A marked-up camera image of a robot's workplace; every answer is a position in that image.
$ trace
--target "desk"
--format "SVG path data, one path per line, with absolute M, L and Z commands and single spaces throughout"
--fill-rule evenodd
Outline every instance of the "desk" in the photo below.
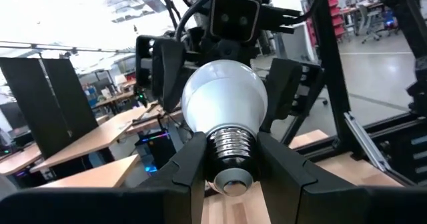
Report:
M 112 98 L 106 99 L 104 101 L 100 101 L 98 103 L 96 103 L 95 106 L 92 107 L 92 109 L 94 108 L 98 108 L 98 107 L 102 107 L 104 105 L 108 105 L 109 108 L 111 109 L 111 111 L 113 112 L 114 115 L 116 115 L 117 113 L 119 113 L 118 109 L 117 109 L 117 105 L 116 105 L 116 101 L 121 101 L 123 99 L 127 99 L 133 96 L 133 91 L 128 91 L 119 95 L 115 95 Z
M 108 120 L 108 115 L 103 115 L 101 117 L 96 118 L 96 122 L 98 122 L 98 125 L 106 122 Z
M 6 154 L 6 155 L 4 155 L 4 156 L 1 156 L 0 157 L 0 162 L 2 161 L 2 160 L 5 160 L 7 157 L 10 157 L 12 154 Z
M 100 150 L 108 148 L 125 133 L 125 131 L 131 126 L 132 119 L 141 117 L 146 110 L 147 109 L 145 107 L 138 107 L 112 117 L 110 120 L 62 149 L 60 152 L 33 167 L 31 172 L 33 173 L 42 169 L 50 168 L 90 153 L 97 152 L 97 154 L 99 154 Z M 101 155 L 97 156 L 99 158 L 99 162 L 107 162 L 107 160 L 105 160 Z
M 381 7 L 384 4 L 380 1 L 374 1 L 374 2 L 367 2 L 367 3 L 358 3 L 356 5 L 364 5 L 365 7 L 367 7 L 369 9 L 369 8 Z M 351 14 L 353 12 L 356 12 L 358 10 L 359 10 L 359 8 L 357 8 L 357 7 L 346 7 L 346 8 L 341 9 L 341 14 L 347 15 L 347 14 Z
M 325 137 L 326 135 L 321 131 L 315 131 L 295 137 L 292 145 L 297 147 Z M 369 163 L 353 160 L 349 153 L 329 158 L 316 164 L 355 185 L 399 186 L 395 180 L 383 174 Z M 214 195 L 206 198 L 203 204 L 201 223 L 270 223 L 260 184 L 255 183 L 241 197 Z
M 138 161 L 133 155 L 40 187 L 120 187 Z
M 161 107 L 158 106 L 158 108 L 156 107 L 155 109 L 151 110 L 151 112 L 153 113 L 152 115 L 157 115 L 162 111 Z M 178 119 L 182 117 L 182 111 L 175 111 L 173 113 L 170 114 L 170 116 L 174 119 Z M 165 116 L 162 121 L 166 121 L 168 118 L 168 116 Z M 141 131 L 148 131 L 150 129 L 154 129 L 159 127 L 159 123 L 157 121 L 157 119 L 151 120 L 151 121 L 147 121 L 145 123 L 141 123 L 139 125 L 136 126 L 132 126 L 130 127 L 127 131 L 126 134 L 128 135 L 132 135 L 132 134 L 136 134 L 139 133 Z
M 131 81 L 127 81 L 127 82 L 121 84 L 121 87 L 128 88 L 128 87 L 131 87 L 135 84 L 136 84 L 136 79 L 132 79 Z
M 37 144 L 24 148 L 24 151 L 14 153 L 0 162 L 0 175 L 6 176 L 16 187 L 20 187 L 13 174 L 26 168 L 41 158 L 41 152 Z

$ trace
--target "office chair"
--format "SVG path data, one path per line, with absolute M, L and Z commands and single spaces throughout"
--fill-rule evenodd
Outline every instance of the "office chair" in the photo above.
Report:
M 368 8 L 364 5 L 359 6 L 359 11 L 362 16 L 362 20 L 360 21 L 359 33 L 361 33 L 363 29 L 366 29 L 367 34 L 365 39 L 362 41 L 362 44 L 365 44 L 365 42 L 369 38 L 373 38 L 374 40 L 379 41 L 381 35 L 376 33 L 375 28 L 382 23 L 381 18 L 377 17 L 381 13 L 381 11 L 368 11 Z

